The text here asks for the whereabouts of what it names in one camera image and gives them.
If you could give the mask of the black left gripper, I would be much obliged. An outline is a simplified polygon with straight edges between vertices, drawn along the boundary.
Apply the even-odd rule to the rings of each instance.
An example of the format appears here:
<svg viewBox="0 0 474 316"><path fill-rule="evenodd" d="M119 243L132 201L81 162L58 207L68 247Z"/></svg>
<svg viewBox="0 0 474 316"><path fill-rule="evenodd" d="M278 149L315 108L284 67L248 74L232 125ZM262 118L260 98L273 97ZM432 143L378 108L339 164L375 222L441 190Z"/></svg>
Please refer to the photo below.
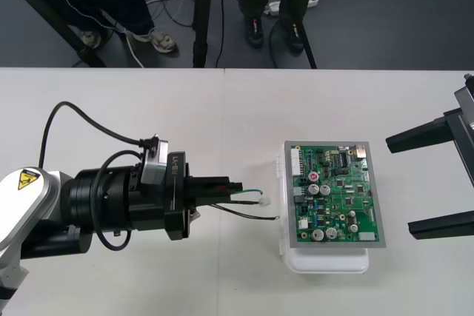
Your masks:
<svg viewBox="0 0 474 316"><path fill-rule="evenodd" d="M190 194L188 200L185 179ZM227 176L187 177L185 152L171 152L167 156L164 179L164 229L167 236L172 241L189 238L191 211L200 206L228 203L233 193L242 191L243 183L232 182Z"/></svg>

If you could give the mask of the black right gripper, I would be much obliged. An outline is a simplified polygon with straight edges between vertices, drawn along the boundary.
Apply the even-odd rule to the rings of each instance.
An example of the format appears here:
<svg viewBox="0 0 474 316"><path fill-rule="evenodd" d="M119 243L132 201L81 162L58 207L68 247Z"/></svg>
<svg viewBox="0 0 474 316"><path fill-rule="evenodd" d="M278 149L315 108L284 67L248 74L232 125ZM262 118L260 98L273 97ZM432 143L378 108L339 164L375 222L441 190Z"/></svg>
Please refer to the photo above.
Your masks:
<svg viewBox="0 0 474 316"><path fill-rule="evenodd" d="M464 168L473 179L473 129L464 120L461 108L444 113L444 117L422 124L386 139L391 153L434 146L453 141ZM416 240L473 236L473 211L408 223Z"/></svg>

